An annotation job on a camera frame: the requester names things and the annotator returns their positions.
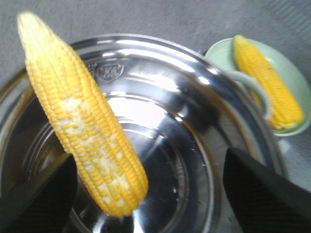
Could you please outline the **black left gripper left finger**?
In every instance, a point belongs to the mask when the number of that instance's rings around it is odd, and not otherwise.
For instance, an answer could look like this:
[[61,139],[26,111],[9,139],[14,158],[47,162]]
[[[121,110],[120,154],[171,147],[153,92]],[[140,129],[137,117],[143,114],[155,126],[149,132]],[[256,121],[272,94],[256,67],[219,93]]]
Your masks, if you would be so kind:
[[77,191],[73,155],[63,154],[0,199],[2,233],[60,233]]

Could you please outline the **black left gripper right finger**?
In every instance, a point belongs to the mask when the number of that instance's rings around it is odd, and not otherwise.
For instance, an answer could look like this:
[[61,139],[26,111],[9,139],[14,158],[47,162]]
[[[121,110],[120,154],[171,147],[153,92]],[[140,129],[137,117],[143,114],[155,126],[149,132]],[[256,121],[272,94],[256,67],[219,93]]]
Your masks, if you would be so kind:
[[225,193],[244,233],[309,233],[311,194],[247,153],[229,148]]

